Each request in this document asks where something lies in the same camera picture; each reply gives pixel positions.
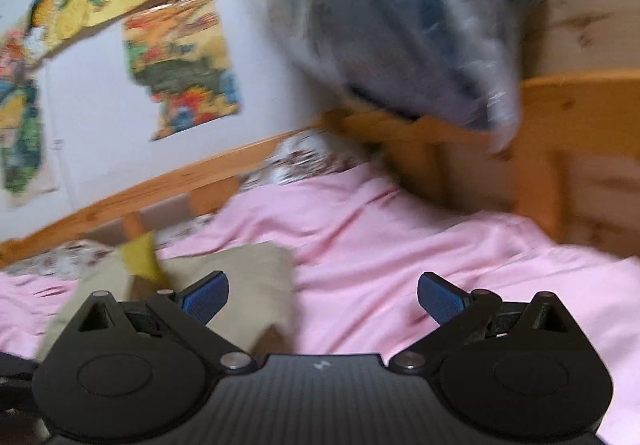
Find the colourful landscape poster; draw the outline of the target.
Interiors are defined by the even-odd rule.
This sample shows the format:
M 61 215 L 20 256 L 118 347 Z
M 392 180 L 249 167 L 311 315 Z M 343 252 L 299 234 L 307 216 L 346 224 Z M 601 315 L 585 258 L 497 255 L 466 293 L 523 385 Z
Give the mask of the colourful landscape poster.
M 158 105 L 154 141 L 240 112 L 216 0 L 136 13 L 122 33 L 130 75 Z

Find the blond anime character poster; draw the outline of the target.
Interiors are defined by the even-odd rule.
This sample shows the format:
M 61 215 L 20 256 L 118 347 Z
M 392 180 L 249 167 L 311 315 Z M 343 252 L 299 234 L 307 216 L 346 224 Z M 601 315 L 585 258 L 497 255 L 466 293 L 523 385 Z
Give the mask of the blond anime character poster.
M 22 25 L 1 35 L 1 191 L 11 209 L 56 190 L 24 39 Z

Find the olive beige brown hooded jacket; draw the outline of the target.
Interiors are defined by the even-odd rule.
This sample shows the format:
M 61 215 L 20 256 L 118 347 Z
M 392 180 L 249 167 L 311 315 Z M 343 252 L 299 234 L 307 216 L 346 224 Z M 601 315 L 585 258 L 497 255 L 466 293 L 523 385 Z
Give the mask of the olive beige brown hooded jacket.
M 229 280 L 229 299 L 207 324 L 254 358 L 294 351 L 296 307 L 295 269 L 290 251 L 274 243 L 244 245 L 193 257 L 173 257 L 160 262 L 168 286 L 180 291 L 210 272 L 221 271 Z M 142 297 L 119 250 L 111 252 L 88 271 L 39 344 L 36 358 L 46 357 L 62 330 L 90 293 L 110 291 L 118 301 Z

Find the floral white mattress cover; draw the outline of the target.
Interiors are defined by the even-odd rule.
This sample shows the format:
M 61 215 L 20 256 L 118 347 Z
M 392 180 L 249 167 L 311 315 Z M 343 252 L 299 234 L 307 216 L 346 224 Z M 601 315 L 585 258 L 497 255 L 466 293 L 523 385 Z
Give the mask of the floral white mattress cover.
M 159 231 L 158 246 L 193 233 L 236 193 L 342 172 L 367 160 L 357 145 L 305 130 L 171 171 L 1 245 L 1 271 L 76 279 L 123 241 Z

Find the pink bed sheet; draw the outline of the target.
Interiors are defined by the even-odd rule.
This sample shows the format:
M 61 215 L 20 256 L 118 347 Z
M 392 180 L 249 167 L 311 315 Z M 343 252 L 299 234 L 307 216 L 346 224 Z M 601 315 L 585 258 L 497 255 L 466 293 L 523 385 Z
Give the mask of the pink bed sheet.
M 430 207 L 367 164 L 237 194 L 160 262 L 258 243 L 292 254 L 293 352 L 213 370 L 147 298 L 93 291 L 32 378 L 48 442 L 638 442 L 634 257 L 553 243 L 512 214 Z M 418 301 L 427 272 L 502 306 L 435 373 L 394 373 L 439 327 Z

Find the wooden bed frame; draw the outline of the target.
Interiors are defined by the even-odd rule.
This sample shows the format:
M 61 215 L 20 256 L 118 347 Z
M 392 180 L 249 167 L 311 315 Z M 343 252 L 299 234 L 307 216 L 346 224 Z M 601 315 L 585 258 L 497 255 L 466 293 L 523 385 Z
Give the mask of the wooden bed frame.
M 219 0 L 241 75 L 238 116 L 148 139 L 150 104 L 107 61 L 105 31 L 55 58 L 43 101 L 60 127 L 60 188 L 1 214 L 1 261 L 74 239 L 118 245 L 219 210 L 288 135 L 325 128 L 380 146 L 401 183 L 447 208 L 518 213 L 561 243 L 639 250 L 639 0 L 549 0 L 526 28 L 523 123 L 489 155 L 483 133 L 338 100 L 290 66 L 250 0 Z

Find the plastic bag of clothes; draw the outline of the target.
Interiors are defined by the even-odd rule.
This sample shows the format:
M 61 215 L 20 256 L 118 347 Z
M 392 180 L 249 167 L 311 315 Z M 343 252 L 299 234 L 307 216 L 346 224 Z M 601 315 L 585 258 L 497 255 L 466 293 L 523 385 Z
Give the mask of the plastic bag of clothes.
M 521 123 L 521 43 L 544 0 L 265 0 L 294 62 L 329 87 L 407 119 L 485 132 Z

